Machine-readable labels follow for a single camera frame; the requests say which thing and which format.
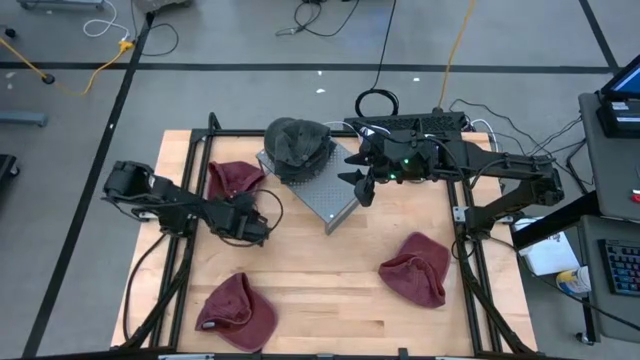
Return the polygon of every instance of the metal grid plate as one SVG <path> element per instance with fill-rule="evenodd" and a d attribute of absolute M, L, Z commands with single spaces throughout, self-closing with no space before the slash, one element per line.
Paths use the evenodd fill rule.
<path fill-rule="evenodd" d="M 320 174 L 313 179 L 287 185 L 291 191 L 305 203 L 322 221 L 325 232 L 330 234 L 358 205 L 353 194 L 353 185 L 338 178 L 339 173 L 353 172 L 366 167 L 345 164 L 344 159 L 352 154 L 339 143 L 333 150 L 329 161 Z M 266 152 L 259 152 L 256 157 L 266 170 L 273 173 L 274 164 Z"/>

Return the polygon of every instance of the gray hat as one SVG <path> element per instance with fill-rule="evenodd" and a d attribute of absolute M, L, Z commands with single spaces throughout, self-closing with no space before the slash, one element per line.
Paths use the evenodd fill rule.
<path fill-rule="evenodd" d="M 331 130 L 320 123 L 292 118 L 272 122 L 264 135 L 264 149 L 282 183 L 312 179 L 322 171 L 336 144 Z"/>

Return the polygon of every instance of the yellow cable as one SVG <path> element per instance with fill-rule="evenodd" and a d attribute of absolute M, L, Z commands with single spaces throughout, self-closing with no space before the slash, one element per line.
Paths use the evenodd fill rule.
<path fill-rule="evenodd" d="M 469 0 L 469 8 L 467 9 L 467 14 L 464 16 L 462 27 L 460 28 L 460 32 L 458 33 L 458 37 L 456 38 L 456 42 L 453 43 L 453 48 L 451 49 L 451 53 L 449 54 L 449 62 L 447 63 L 447 68 L 444 71 L 444 80 L 442 81 L 442 90 L 440 91 L 440 100 L 438 100 L 439 108 L 442 106 L 442 100 L 444 99 L 444 94 L 447 91 L 447 80 L 449 79 L 449 70 L 451 69 L 453 56 L 456 54 L 456 50 L 458 49 L 458 45 L 460 44 L 460 39 L 462 39 L 462 34 L 464 34 L 464 30 L 467 28 L 467 23 L 469 22 L 469 18 L 471 17 L 473 8 L 475 6 L 476 0 Z"/>
<path fill-rule="evenodd" d="M 37 72 L 38 75 L 40 75 L 40 77 L 42 77 L 43 79 L 47 77 L 47 74 L 43 73 L 42 71 L 40 71 L 40 69 L 35 67 L 31 62 L 29 62 L 29 60 L 27 60 L 24 56 L 22 56 L 22 54 L 20 54 L 18 50 L 14 49 L 13 46 L 9 45 L 9 43 L 7 43 L 2 37 L 0 37 L 0 44 L 4 45 L 7 49 L 9 49 L 9 51 L 13 53 L 13 55 L 17 56 L 18 59 L 20 59 L 23 63 L 27 64 L 27 66 L 30 67 L 31 70 Z"/>
<path fill-rule="evenodd" d="M 16 55 L 22 62 L 27 64 L 27 66 L 29 66 L 33 71 L 38 73 L 38 75 L 40 75 L 40 77 L 42 77 L 43 79 L 47 77 L 47 74 L 45 74 L 40 69 L 35 67 L 35 65 L 33 65 L 31 62 L 29 62 L 29 60 L 27 60 L 24 56 L 22 56 L 11 45 L 9 45 L 3 38 L 0 38 L 0 44 L 4 45 L 7 49 L 9 49 L 9 51 L 11 51 L 14 55 Z M 109 67 L 111 64 L 116 62 L 125 52 L 127 52 L 128 50 L 133 48 L 133 43 L 131 43 L 129 41 L 122 40 L 122 41 L 120 41 L 119 45 L 120 45 L 120 51 L 118 51 L 118 54 L 113 59 L 109 60 L 106 64 L 104 64 L 104 65 L 100 66 L 99 68 L 97 68 L 91 74 L 91 78 L 89 78 L 89 83 L 87 84 L 87 87 L 84 89 L 83 92 L 78 93 L 78 92 L 69 90 L 69 88 L 67 88 L 63 84 L 58 83 L 57 81 L 54 82 L 54 85 L 58 89 L 62 90 L 64 93 L 69 94 L 69 95 L 73 95 L 73 96 L 84 96 L 84 95 L 87 95 L 89 93 L 89 90 L 91 90 L 91 87 L 93 86 L 93 81 L 95 80 L 96 75 L 98 75 L 98 73 L 100 71 L 104 70 L 105 68 Z"/>

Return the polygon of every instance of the black keyboard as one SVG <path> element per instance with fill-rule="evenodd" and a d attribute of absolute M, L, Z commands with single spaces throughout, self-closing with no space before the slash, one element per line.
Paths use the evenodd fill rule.
<path fill-rule="evenodd" d="M 607 239 L 598 242 L 611 292 L 640 296 L 640 242 Z"/>
<path fill-rule="evenodd" d="M 352 125 L 354 121 L 360 121 L 368 125 L 380 126 L 387 130 L 415 130 L 422 125 L 422 131 L 427 134 L 442 133 L 445 131 L 461 131 L 467 123 L 463 112 L 372 116 L 344 119 L 344 122 L 350 125 Z"/>

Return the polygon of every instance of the gray floor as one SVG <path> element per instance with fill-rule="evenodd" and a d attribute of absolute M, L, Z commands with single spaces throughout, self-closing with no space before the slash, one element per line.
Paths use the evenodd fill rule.
<path fill-rule="evenodd" d="M 118 23 L 131 28 L 128 0 L 113 0 Z M 330 39 L 299 34 L 276 38 L 289 27 L 298 0 L 196 1 L 189 9 L 160 14 L 180 33 L 178 49 L 162 63 L 376 63 L 390 11 L 389 0 L 363 0 L 350 23 Z M 634 0 L 590 0 L 620 64 L 640 52 L 631 34 L 640 30 Z M 330 0 L 317 27 L 334 29 L 351 4 Z M 442 65 L 466 10 L 464 1 L 400 1 L 387 47 L 387 63 Z M 117 51 L 117 29 L 87 38 L 82 24 L 110 18 L 93 9 L 39 6 L 25 11 L 12 1 L 0 3 L 0 23 L 19 31 L 15 46 L 38 62 L 104 62 Z M 136 12 L 138 25 L 142 15 Z M 145 48 L 162 51 L 173 35 L 154 31 Z M 120 61 L 128 62 L 129 55 Z M 14 61 L 0 50 L 0 62 Z M 487 0 L 479 2 L 455 59 L 464 65 L 606 66 L 577 0 Z M 81 89 L 84 70 L 51 70 L 60 82 Z M 0 125 L 0 153 L 19 157 L 22 174 L 7 193 L 0 212 L 0 358 L 22 354 L 42 297 L 86 182 L 98 143 L 120 88 L 124 71 L 100 74 L 84 98 L 66 96 L 43 85 L 27 70 L 0 68 L 0 110 L 46 112 L 46 128 Z M 154 164 L 166 129 L 203 127 L 215 111 L 226 128 L 265 128 L 273 119 L 292 116 L 335 121 L 354 116 L 357 94 L 371 87 L 374 72 L 323 71 L 137 71 L 115 131 L 102 175 L 56 302 L 39 355 L 106 349 L 120 305 L 137 236 L 137 224 L 100 202 L 99 189 L 116 160 Z M 444 105 L 455 98 L 487 104 L 542 140 L 578 116 L 577 96 L 601 87 L 609 75 L 454 73 Z M 379 86 L 394 91 L 402 113 L 430 111 L 437 101 L 441 73 L 385 72 Z M 367 99 L 370 115 L 388 104 Z M 456 106 L 494 130 L 533 144 L 508 124 L 478 108 Z M 556 149 L 580 140 L 581 126 L 549 145 Z M 499 137 L 508 151 L 512 140 Z M 567 152 L 558 154 L 563 160 Z M 586 151 L 575 158 L 584 179 L 591 178 Z M 562 173 L 567 200 L 579 196 Z M 532 215 L 548 208 L 530 208 Z M 605 339 L 595 347 L 573 340 L 583 330 L 581 308 L 524 278 L 538 345 L 551 355 L 600 359 L 640 358 L 640 346 Z"/>

